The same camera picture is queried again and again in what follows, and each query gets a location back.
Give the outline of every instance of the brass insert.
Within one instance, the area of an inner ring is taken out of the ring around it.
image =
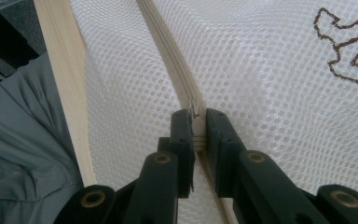
[[[80,204],[85,208],[92,208],[100,205],[105,200],[106,196],[101,190],[94,190],[88,192],[83,196]]]
[[[169,162],[171,160],[171,157],[164,154],[159,154],[154,157],[154,160],[156,163],[163,164]]]
[[[349,207],[349,208],[357,208],[358,200],[353,195],[342,191],[342,190],[334,190],[331,192],[331,197],[338,203]]]
[[[248,153],[248,159],[249,159],[249,161],[252,161],[252,162],[263,162],[266,160],[266,158],[264,158],[263,155],[261,155],[260,153],[256,153],[256,152]]]

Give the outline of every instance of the black plastic part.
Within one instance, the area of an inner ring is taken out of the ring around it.
[[[158,139],[157,151],[170,151],[171,139],[169,137],[160,137]]]
[[[93,201],[103,200],[98,205]],[[115,191],[106,186],[93,185],[78,191],[55,220],[55,224],[107,224],[109,213],[116,201]]]
[[[170,152],[149,155],[136,182],[125,224],[170,224],[177,219],[178,159]]]
[[[316,201],[333,224],[358,224],[358,192],[340,185],[322,186]]]
[[[171,116],[171,150],[179,160],[179,198],[188,198],[193,187],[193,170],[196,155],[193,149],[191,117],[187,109]]]
[[[136,186],[136,181],[137,179],[116,192],[116,202],[108,218],[111,224],[123,223],[133,190]]]
[[[243,151],[237,171],[262,223],[329,223],[268,155]]]
[[[0,59],[17,69],[38,56],[27,40],[0,14]]]
[[[248,192],[239,180],[235,181],[232,207],[239,224],[262,223]]]
[[[245,146],[226,114],[207,109],[206,126],[207,155],[215,191],[219,197],[233,197],[235,164]]]

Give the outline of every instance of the white mesh fabric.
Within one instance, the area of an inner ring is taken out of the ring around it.
[[[134,1],[71,3],[89,50],[95,174],[117,189],[169,135],[180,106]],[[358,35],[358,1],[155,3],[208,107],[227,113],[248,149],[268,153],[312,193],[332,183],[358,190],[358,69],[348,66],[358,41],[339,48],[341,63],[328,64],[337,58],[333,44]],[[180,222],[220,223],[196,171],[196,193],[180,202]]]
[[[139,176],[145,157],[169,136],[181,109],[172,82],[135,1],[71,1],[85,39],[89,143],[97,182],[119,189]],[[205,176],[179,202],[179,223],[222,219]]]
[[[312,193],[358,190],[358,40],[328,65],[332,41],[358,37],[358,1],[154,2],[207,106],[227,113],[248,149]]]

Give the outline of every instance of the clamp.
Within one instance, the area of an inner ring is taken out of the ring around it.
[[[247,150],[228,117],[207,109],[207,158],[219,198],[232,198],[240,224],[358,224],[358,192],[322,186],[317,195],[299,189],[265,153]],[[56,224],[171,224],[178,198],[193,188],[196,159],[191,115],[172,114],[171,136],[146,157],[138,179],[118,191],[90,186],[76,193]]]

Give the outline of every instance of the wooden slat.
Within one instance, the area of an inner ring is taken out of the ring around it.
[[[86,47],[69,0],[34,0],[85,186],[96,184],[89,145]]]

